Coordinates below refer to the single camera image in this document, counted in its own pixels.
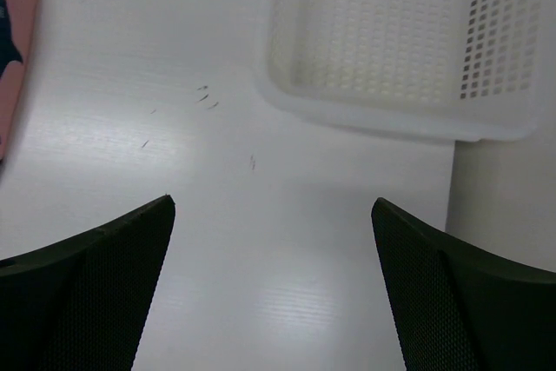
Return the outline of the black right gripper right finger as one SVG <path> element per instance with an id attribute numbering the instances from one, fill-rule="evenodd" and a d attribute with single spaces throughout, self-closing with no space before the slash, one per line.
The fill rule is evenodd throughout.
<path id="1" fill-rule="evenodd" d="M 374 239 L 408 370 L 553 370 L 555 274 L 439 231 L 390 201 Z"/>

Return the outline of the pink shark print shorts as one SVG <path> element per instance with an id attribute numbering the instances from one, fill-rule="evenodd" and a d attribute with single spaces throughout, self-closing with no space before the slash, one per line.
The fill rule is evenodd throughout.
<path id="1" fill-rule="evenodd" d="M 1 0 L 1 157 L 29 66 L 39 0 Z"/>

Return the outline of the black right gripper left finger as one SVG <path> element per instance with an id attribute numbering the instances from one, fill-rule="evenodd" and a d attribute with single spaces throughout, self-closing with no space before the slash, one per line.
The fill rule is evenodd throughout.
<path id="1" fill-rule="evenodd" d="M 130 370 L 175 222 L 163 195 L 1 261 L 3 370 Z"/>

